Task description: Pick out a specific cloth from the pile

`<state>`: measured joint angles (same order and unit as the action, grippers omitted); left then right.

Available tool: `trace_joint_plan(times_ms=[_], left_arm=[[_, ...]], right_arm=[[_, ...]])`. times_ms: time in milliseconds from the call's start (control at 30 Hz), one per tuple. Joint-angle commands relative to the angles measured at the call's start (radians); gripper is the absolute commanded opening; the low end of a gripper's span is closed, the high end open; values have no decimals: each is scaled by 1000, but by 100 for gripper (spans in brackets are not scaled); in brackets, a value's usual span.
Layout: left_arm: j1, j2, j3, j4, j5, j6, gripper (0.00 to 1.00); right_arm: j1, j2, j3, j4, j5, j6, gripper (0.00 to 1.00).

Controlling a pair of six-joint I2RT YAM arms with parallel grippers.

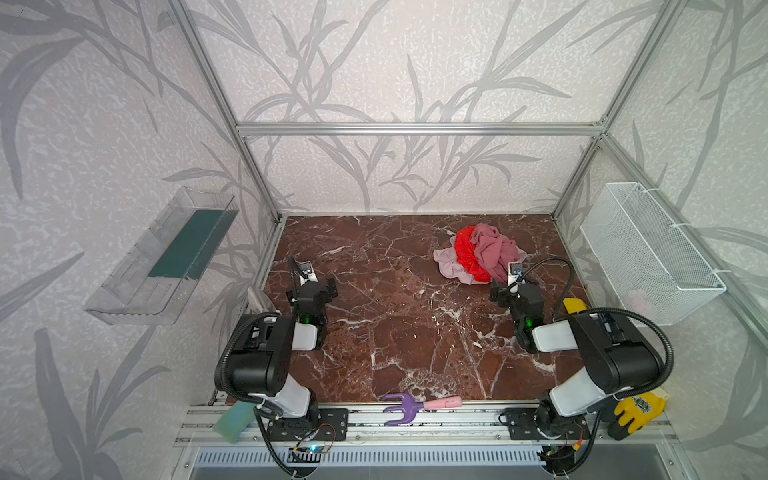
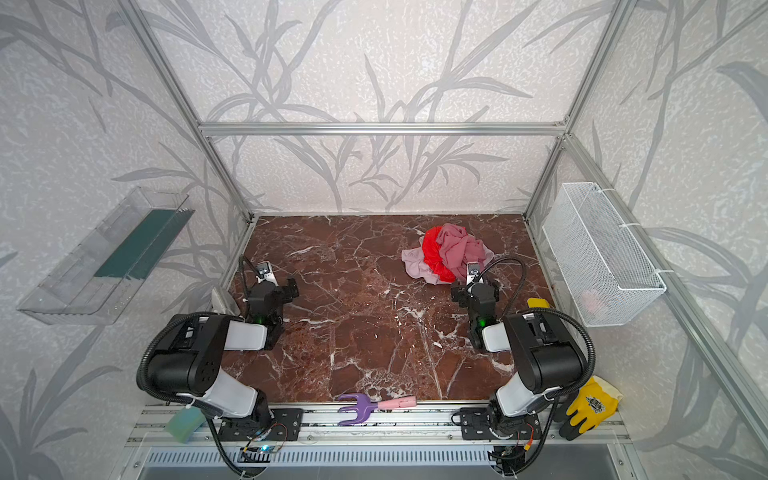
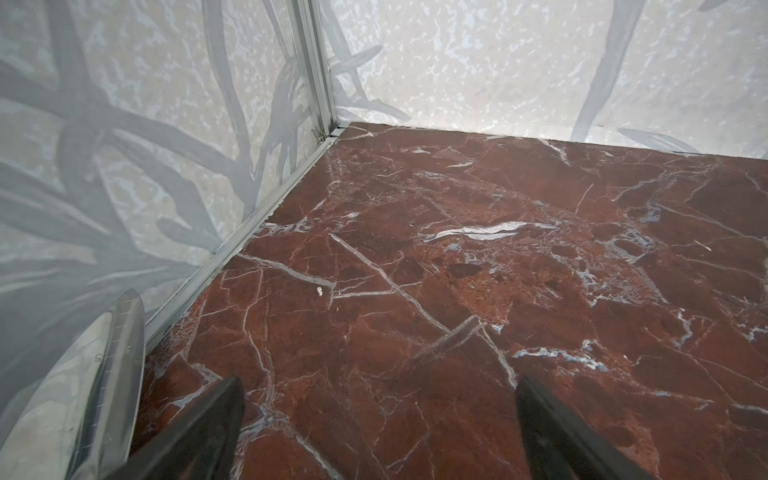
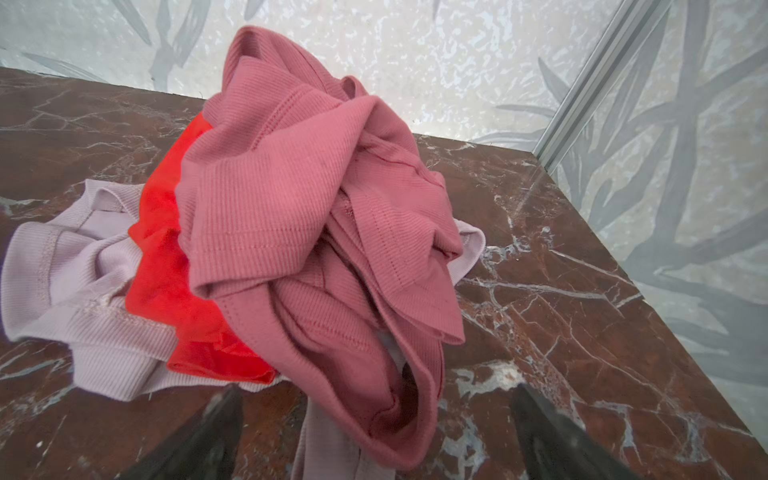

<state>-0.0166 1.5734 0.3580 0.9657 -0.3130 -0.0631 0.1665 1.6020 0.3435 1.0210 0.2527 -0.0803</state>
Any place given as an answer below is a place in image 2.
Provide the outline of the light pink ribbed cloth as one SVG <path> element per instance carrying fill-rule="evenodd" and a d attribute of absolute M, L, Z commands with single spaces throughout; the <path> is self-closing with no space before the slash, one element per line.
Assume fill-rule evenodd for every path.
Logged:
<path fill-rule="evenodd" d="M 431 285 L 446 285 L 446 282 L 426 264 L 421 247 L 406 249 L 401 252 L 406 273 L 413 279 L 424 280 Z"/>

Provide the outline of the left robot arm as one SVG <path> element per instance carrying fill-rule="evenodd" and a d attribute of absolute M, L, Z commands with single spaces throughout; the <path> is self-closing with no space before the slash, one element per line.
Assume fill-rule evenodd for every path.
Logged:
<path fill-rule="evenodd" d="M 177 314 L 151 340 L 140 360 L 138 387 L 155 399 L 198 408 L 222 441 L 296 441 L 303 410 L 270 408 L 266 394 L 222 367 L 229 351 L 267 351 L 283 332 L 283 307 L 299 296 L 295 279 L 263 280 L 246 294 L 248 315 L 215 287 L 210 311 Z"/>

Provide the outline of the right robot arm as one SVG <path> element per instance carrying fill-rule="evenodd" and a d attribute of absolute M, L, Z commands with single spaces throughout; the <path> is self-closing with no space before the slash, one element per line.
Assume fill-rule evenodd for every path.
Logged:
<path fill-rule="evenodd" d="M 524 311 L 497 316 L 500 294 L 493 283 L 456 283 L 451 298 L 467 310 L 472 346 L 484 353 L 510 353 L 515 368 L 487 406 L 459 411 L 462 438 L 528 443 L 540 439 L 545 428 L 539 414 L 592 376 L 596 352 L 588 332 L 569 315 L 534 299 Z"/>

